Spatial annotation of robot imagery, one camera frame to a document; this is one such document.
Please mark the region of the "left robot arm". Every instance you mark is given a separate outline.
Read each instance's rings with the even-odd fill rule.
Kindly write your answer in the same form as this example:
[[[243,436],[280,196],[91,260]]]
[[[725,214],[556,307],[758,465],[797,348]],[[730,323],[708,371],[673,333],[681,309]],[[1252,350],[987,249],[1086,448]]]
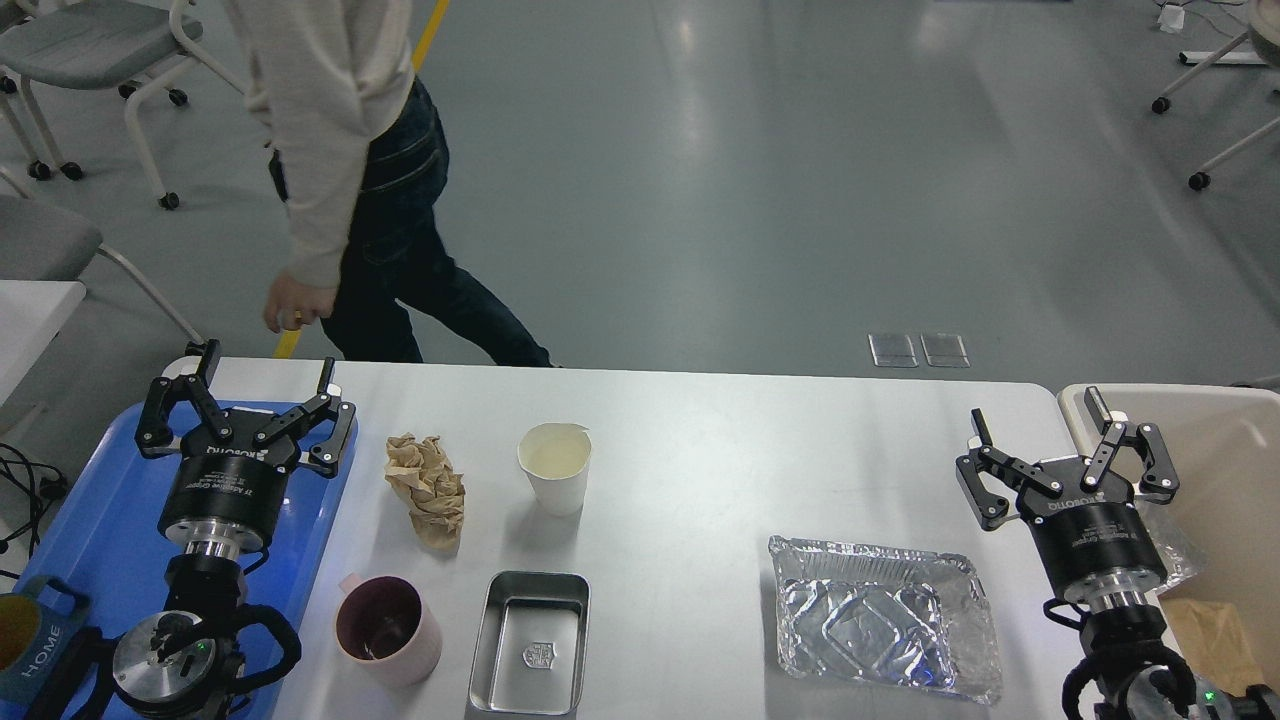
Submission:
[[[239,560],[269,556],[297,469],[337,475],[355,405],[333,387],[326,357],[314,396],[284,413],[223,407],[210,389],[220,345],[188,350],[198,364],[152,380],[134,432],[143,457],[180,456],[157,521],[180,550],[166,565],[166,602],[76,652],[96,671],[78,719],[100,719],[115,698],[146,719],[224,719],[302,656],[285,616],[247,600]]]

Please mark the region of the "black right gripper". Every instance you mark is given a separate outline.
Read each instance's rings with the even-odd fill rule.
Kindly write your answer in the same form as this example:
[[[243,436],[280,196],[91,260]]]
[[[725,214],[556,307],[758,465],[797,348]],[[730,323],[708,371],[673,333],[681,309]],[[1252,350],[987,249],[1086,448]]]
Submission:
[[[997,530],[1012,519],[1010,502],[986,488],[983,473],[1020,495],[1021,519],[1053,596],[1070,603],[1085,603],[1102,577],[1128,577],[1140,593],[1155,591],[1169,578],[1137,511],[1132,483],[1110,471],[1117,451],[1138,454],[1144,465],[1139,489],[1148,502],[1171,503],[1180,488],[1156,424],[1120,420],[1096,386],[1085,387],[1085,409],[1101,433],[1087,465],[1082,456],[1032,465],[1005,454],[995,447],[979,407],[970,410],[978,445],[956,459],[957,482],[982,530]]]

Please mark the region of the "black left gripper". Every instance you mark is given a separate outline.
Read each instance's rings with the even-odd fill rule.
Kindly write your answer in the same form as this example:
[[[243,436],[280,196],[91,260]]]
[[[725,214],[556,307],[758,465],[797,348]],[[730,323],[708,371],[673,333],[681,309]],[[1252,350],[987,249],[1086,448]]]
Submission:
[[[337,361],[326,357],[315,395],[275,415],[246,441],[234,439],[229,413],[218,406],[209,386],[221,359],[221,342],[188,342],[186,355],[198,355],[193,373],[177,379],[156,377],[143,401],[134,443],[143,457],[174,454],[172,410],[187,402],[202,427],[182,441],[182,461],[164,503],[157,530],[175,544],[187,544],[201,521],[236,527],[232,539],[256,552],[273,542],[291,473],[303,468],[323,478],[338,474],[356,406],[332,388]]]

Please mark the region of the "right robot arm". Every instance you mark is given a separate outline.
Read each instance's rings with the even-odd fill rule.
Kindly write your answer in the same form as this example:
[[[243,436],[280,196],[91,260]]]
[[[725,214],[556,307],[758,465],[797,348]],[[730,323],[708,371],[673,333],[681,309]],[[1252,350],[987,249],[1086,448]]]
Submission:
[[[1083,660],[1062,683],[1065,716],[1079,719],[1082,693],[1096,685],[1098,719],[1275,719],[1276,691],[1253,684],[1230,694],[1164,643],[1167,623],[1148,596],[1169,573],[1138,505],[1170,503],[1180,480],[1156,424],[1108,409],[1094,387],[1085,406],[1101,433],[1089,455],[1028,462],[997,448],[973,409],[975,434],[955,462],[983,530],[1027,525],[1053,592],[1043,615],[1079,635]]]

